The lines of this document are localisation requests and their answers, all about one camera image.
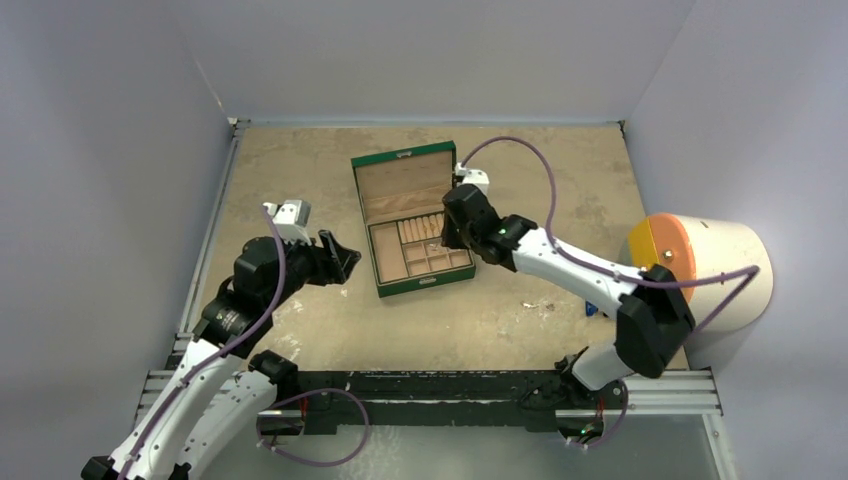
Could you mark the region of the green jewelry tray insert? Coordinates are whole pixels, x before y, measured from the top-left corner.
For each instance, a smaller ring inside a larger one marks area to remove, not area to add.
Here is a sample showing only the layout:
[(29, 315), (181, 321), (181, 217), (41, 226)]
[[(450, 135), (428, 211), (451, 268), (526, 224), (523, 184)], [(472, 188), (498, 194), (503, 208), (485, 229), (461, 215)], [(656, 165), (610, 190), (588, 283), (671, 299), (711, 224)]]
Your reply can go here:
[(379, 284), (470, 268), (467, 250), (442, 245), (443, 213), (430, 213), (368, 227)]

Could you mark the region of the green jewelry box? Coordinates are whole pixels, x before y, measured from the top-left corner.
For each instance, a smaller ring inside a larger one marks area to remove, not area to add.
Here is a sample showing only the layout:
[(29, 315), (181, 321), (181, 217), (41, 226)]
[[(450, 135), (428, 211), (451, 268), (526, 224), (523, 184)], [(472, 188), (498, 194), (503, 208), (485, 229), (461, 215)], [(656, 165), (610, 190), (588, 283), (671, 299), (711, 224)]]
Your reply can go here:
[(445, 141), (402, 148), (351, 159), (358, 202), (371, 256), (377, 295), (397, 296), (442, 285), (471, 280), (476, 275), (475, 261), (470, 268), (409, 278), (396, 283), (379, 284), (368, 227), (373, 224), (430, 213), (443, 213), (443, 196), (453, 186), (457, 164), (456, 145)]

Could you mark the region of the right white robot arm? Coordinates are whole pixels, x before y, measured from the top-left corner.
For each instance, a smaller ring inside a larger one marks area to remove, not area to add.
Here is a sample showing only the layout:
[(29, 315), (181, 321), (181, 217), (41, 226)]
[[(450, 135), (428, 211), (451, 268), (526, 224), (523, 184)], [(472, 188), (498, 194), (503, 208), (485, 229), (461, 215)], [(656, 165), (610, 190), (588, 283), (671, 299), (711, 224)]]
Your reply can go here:
[(673, 273), (661, 265), (642, 272), (562, 242), (520, 215), (501, 217), (475, 185), (442, 199), (443, 244), (484, 262), (537, 277), (588, 301), (615, 322), (615, 338), (584, 349), (563, 366), (561, 392), (576, 407), (607, 384), (631, 374), (658, 378), (692, 333), (695, 320)]

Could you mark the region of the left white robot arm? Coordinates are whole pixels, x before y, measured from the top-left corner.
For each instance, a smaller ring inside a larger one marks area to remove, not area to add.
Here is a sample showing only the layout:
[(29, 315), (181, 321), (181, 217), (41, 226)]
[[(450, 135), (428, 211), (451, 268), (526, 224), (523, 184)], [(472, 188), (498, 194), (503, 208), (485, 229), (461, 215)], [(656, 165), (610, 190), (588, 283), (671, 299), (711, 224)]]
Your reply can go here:
[(360, 259), (327, 230), (311, 238), (275, 227), (248, 241), (151, 409), (111, 454), (90, 458), (82, 478), (197, 479), (265, 408), (294, 404), (304, 415), (328, 388), (303, 390), (293, 362), (253, 349), (283, 302), (305, 286), (344, 284)]

